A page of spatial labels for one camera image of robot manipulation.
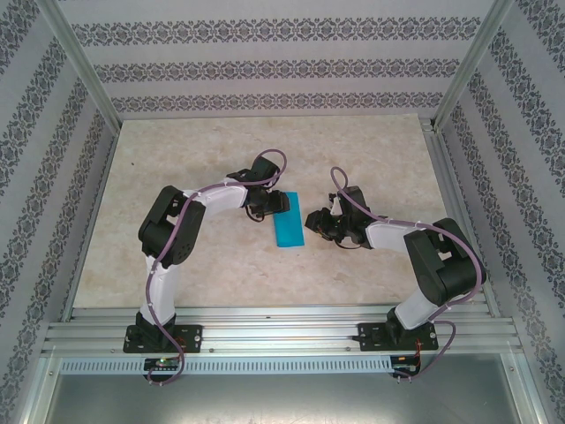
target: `marble floor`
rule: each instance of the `marble floor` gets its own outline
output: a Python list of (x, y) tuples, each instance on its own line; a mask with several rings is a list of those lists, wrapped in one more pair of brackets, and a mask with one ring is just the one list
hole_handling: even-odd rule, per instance
[[(298, 192), (303, 221), (335, 192), (334, 165), (379, 215), (445, 216), (416, 115), (126, 121), (74, 306), (140, 306), (146, 270), (137, 233), (157, 194), (218, 182), (265, 148), (287, 154), (277, 188)], [(342, 250), (307, 229), (305, 246), (278, 248), (272, 217), (254, 223), (242, 209), (203, 223), (181, 276), (176, 303), (184, 307), (397, 303), (416, 284), (407, 255)]]

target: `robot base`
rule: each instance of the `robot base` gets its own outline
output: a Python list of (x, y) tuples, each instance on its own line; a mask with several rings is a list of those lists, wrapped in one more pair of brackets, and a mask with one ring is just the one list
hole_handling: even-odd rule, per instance
[(413, 330), (404, 330), (395, 342), (390, 336), (386, 322), (361, 322), (358, 336), (353, 340), (359, 342), (361, 352), (383, 351), (415, 351), (420, 343), (420, 351), (437, 351), (438, 338), (435, 327), (430, 322)]
[[(175, 317), (164, 327), (183, 347), (185, 353), (200, 353), (202, 346), (201, 325), (176, 325)], [(124, 353), (177, 353), (177, 348), (159, 331), (157, 326), (136, 315), (136, 324), (125, 332)]]

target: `beige surface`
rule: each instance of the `beige surface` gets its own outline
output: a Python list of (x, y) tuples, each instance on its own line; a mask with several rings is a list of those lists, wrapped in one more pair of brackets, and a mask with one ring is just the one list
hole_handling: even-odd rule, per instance
[[(333, 165), (379, 215), (445, 216), (416, 115), (126, 121), (75, 306), (140, 306), (146, 271), (137, 232), (157, 194), (218, 182), (265, 148), (289, 157), (277, 188), (298, 192), (303, 221), (335, 192)], [(272, 218), (253, 223), (242, 209), (205, 222), (181, 270), (178, 306), (389, 303), (416, 286), (406, 255), (344, 251), (308, 230), (304, 247), (281, 249)]]

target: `blue block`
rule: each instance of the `blue block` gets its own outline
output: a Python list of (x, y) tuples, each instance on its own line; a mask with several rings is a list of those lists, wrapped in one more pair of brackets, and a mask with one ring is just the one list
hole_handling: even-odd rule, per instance
[(298, 193), (286, 192), (289, 197), (290, 210), (274, 214), (276, 245), (279, 247), (294, 247), (304, 245), (302, 218)]

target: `patterned wallpaper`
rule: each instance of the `patterned wallpaper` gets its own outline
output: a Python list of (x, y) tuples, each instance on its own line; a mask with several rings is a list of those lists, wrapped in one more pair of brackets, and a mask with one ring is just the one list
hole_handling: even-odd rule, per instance
[(516, 1), (442, 129), (550, 422), (565, 422), (564, 23), (559, 2)]
[(432, 117), (491, 3), (59, 2), (121, 118)]
[(114, 137), (36, 3), (2, 1), (0, 16), (0, 423), (8, 423), (45, 324), (60, 319)]

